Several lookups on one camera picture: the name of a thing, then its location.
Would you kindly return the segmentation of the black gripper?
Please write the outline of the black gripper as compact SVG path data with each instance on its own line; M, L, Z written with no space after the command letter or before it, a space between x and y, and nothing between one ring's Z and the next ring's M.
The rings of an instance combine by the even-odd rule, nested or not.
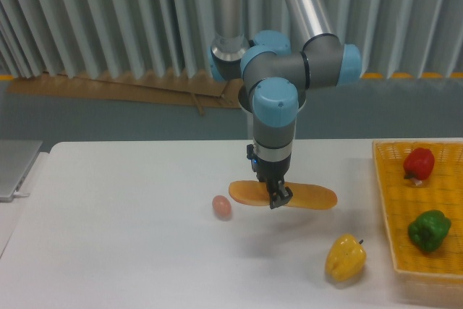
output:
M259 157L253 144L247 145L247 159L256 173L260 191L269 195L270 209L285 206L292 199L292 191L286 186L284 175L289 170L291 155L281 161L265 161Z

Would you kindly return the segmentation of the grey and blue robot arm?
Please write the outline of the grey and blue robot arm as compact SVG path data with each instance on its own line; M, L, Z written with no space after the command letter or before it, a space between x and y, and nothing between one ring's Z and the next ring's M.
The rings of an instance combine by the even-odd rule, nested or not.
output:
M213 0L215 36L211 69L223 80L241 79L240 105L252 115L247 159L270 208L289 206L295 191L285 181L298 111L308 89L357 82L362 73L358 47L334 34L322 0L285 0L301 40L289 53L280 42L245 36L244 0Z

